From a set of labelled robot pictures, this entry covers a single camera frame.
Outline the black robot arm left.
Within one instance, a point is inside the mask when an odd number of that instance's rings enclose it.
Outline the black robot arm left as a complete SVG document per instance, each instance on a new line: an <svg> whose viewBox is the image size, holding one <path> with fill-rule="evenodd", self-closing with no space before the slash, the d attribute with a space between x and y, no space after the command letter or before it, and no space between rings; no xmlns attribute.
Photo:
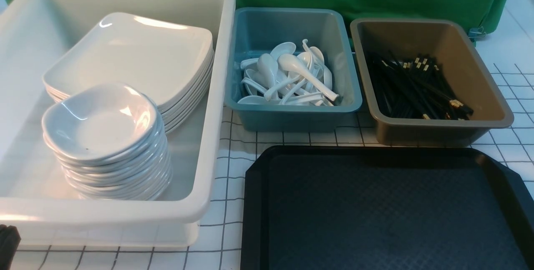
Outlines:
<svg viewBox="0 0 534 270"><path fill-rule="evenodd" d="M9 270L21 237L15 226L0 225L0 269Z"/></svg>

